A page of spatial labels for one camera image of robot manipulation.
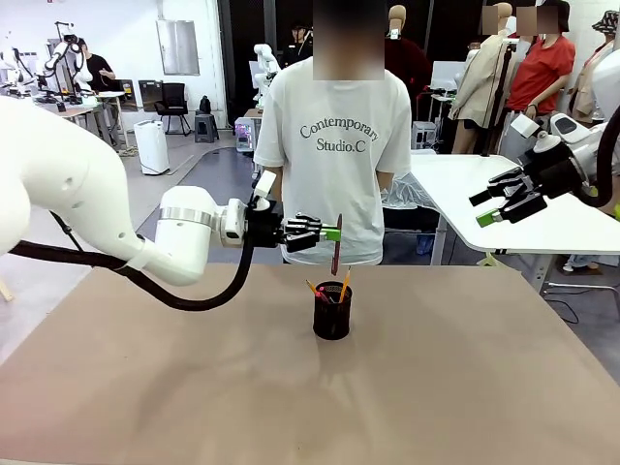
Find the person's arm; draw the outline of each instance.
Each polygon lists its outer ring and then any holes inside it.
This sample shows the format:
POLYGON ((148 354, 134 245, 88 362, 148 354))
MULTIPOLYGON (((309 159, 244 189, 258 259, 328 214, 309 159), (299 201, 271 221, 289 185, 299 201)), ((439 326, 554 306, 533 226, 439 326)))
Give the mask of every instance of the person's arm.
POLYGON ((377 171, 377 180, 379 181, 379 190, 381 192, 389 191, 391 183, 394 180, 394 173, 377 171))
POLYGON ((394 107, 400 110, 392 122, 391 136, 377 164, 377 181, 382 191, 391 188, 395 174, 411 169, 411 103, 405 84, 398 80, 398 87, 394 107))
POLYGON ((104 68, 99 71, 99 74, 101 76, 105 76, 108 79, 115 80, 116 74, 114 73, 112 68, 109 66, 108 61, 106 61, 105 58, 103 58, 103 60, 104 60, 104 68))
POLYGON ((276 181, 271 194, 279 202, 282 201, 283 167, 286 162, 284 143, 282 142, 283 116, 279 104, 283 101, 283 91, 284 85, 278 76, 271 83, 269 93, 264 101, 261 133, 254 152, 254 163, 264 167, 266 171, 276 174, 276 181))
POLYGON ((526 116, 528 116, 531 119, 534 119, 538 112, 539 104, 541 102, 544 102, 549 97, 554 96, 559 91, 561 91, 564 87, 566 87, 566 85, 569 83, 570 78, 571 78, 571 75, 560 76, 555 82, 549 85, 538 97, 532 100, 527 110, 525 111, 526 116))

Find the robotic arm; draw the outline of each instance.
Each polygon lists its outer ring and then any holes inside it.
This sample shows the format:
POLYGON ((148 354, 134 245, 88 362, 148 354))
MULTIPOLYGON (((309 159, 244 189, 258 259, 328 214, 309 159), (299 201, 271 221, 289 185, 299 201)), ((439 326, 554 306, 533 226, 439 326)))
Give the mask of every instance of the robotic arm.
POLYGON ((16 255, 72 264, 107 267, 127 276, 167 305, 202 311, 226 303, 241 289, 254 247, 284 244, 291 252, 320 240, 340 240, 340 231, 298 215, 283 225, 279 204, 266 196, 273 178, 264 177, 245 205, 230 200, 218 206, 198 187, 165 193, 154 242, 134 233, 127 179, 118 155, 102 140, 51 112, 0 97, 0 113, 10 114, 0 129, 0 255, 16 255), (26 132, 38 128, 33 139, 26 132), (20 242, 35 204, 61 217, 83 240, 107 255, 20 242), (174 286, 196 283, 203 274, 211 243, 243 247, 241 267, 232 286, 202 302, 168 294, 141 272, 174 286))
POLYGON ((35 81, 32 73, 23 64, 19 56, 19 50, 15 47, 8 47, 0 50, 0 65, 8 70, 9 81, 2 87, 9 88, 10 95, 21 97, 26 95, 25 86, 35 81))
POLYGON ((74 33, 71 28, 72 24, 68 23, 57 23, 63 25, 65 27, 65 31, 63 32, 63 42, 58 44, 54 49, 49 60, 44 64, 44 78, 51 78, 56 74, 56 67, 60 63, 60 61, 65 58, 67 53, 72 53, 76 56, 76 72, 71 76, 71 81, 79 85, 81 91, 91 91, 90 82, 93 80, 93 76, 88 71, 88 67, 86 65, 86 57, 78 44, 79 38, 74 33))
POLYGON ((254 51, 258 56, 259 67, 261 68, 261 71, 263 71, 261 74, 254 76, 259 85, 259 93, 254 100, 258 102, 257 108, 262 109, 264 106, 264 99, 269 93, 269 86, 273 82, 276 75, 282 71, 282 69, 278 64, 278 60, 276 60, 275 56, 273 56, 271 47, 267 44, 254 46, 254 51))
POLYGON ((547 207, 544 196, 555 199, 573 193, 594 207, 611 201, 612 175, 620 169, 620 50, 597 67, 593 86, 609 120, 591 130, 565 114, 551 118, 551 134, 524 115, 514 120, 514 129, 525 138, 536 137, 537 143, 519 158, 520 167, 491 179, 486 191, 470 198, 473 206, 494 197, 506 199, 478 218, 483 228, 504 220, 517 223, 538 213, 547 207))

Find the gray floor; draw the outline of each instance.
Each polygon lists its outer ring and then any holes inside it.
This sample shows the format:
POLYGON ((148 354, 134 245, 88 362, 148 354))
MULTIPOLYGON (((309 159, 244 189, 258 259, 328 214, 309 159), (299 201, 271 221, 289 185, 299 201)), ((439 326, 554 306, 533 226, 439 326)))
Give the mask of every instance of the gray floor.
MULTIPOLYGON (((181 180, 182 185, 202 186, 220 204, 229 198, 243 201, 249 199, 251 188, 252 162, 249 158, 237 155, 232 149, 220 149, 208 153, 181 180)), ((158 212, 155 211, 144 222, 139 232, 154 238, 158 212)), ((416 254, 417 240, 404 233, 390 233, 385 241, 386 264, 430 264, 428 256, 416 254)), ((212 263, 238 263, 240 252, 234 250, 211 249, 209 261, 212 263)), ((454 232, 446 241, 444 264, 472 265, 484 258, 484 254, 469 249, 454 232)), ((282 258, 277 250, 260 249, 256 251, 254 262, 258 264, 280 264, 282 258)), ((520 269, 522 263, 515 257, 506 257, 504 262, 520 269)), ((620 270, 602 266, 602 276, 563 276, 553 271, 552 281, 569 284, 620 284, 620 270)), ((579 325, 570 325, 576 335, 601 361, 614 379, 620 383, 620 321, 614 300, 609 293, 592 292, 582 295, 554 295, 568 302, 580 318, 579 325)), ((574 316, 561 304, 551 304, 558 314, 571 320, 574 316)))

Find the beige shirt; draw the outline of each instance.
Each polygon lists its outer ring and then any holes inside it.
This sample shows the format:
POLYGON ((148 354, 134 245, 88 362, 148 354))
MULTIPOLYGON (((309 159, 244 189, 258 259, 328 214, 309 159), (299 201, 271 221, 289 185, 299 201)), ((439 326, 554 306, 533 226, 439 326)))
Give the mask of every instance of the beige shirt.
MULTIPOLYGON (((489 37, 480 46, 480 51, 465 69, 465 76, 461 81, 456 100, 452 104, 450 119, 471 119, 483 128, 490 126, 491 111, 495 101, 495 91, 499 85, 502 68, 504 66, 504 52, 507 45, 504 40, 509 30, 504 29, 496 36, 489 37)), ((515 55, 512 55, 507 76, 512 75, 515 55)), ((504 85, 504 98, 500 109, 508 98, 510 80, 507 78, 504 85)))
POLYGON ((574 85, 574 106, 572 117, 582 123, 592 123, 592 115, 596 109, 594 91, 592 90, 592 76, 597 66, 613 52, 613 42, 610 42, 598 52, 583 67, 577 82, 574 85))

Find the pencil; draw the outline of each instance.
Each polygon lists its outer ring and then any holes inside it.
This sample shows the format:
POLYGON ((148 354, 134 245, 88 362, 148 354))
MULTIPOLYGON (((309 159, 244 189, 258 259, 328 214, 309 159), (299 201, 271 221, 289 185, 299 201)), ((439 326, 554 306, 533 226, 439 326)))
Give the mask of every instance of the pencil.
POLYGON ((345 283, 342 286, 342 291, 340 292, 340 302, 345 301, 345 295, 347 294, 347 288, 349 287, 349 283, 351 282, 351 267, 349 266, 349 271, 347 271, 347 276, 345 277, 345 283))
POLYGON ((306 279, 306 284, 308 285, 308 287, 310 288, 310 291, 312 291, 312 294, 316 295, 317 292, 317 288, 315 288, 314 284, 312 284, 310 281, 308 281, 306 279))

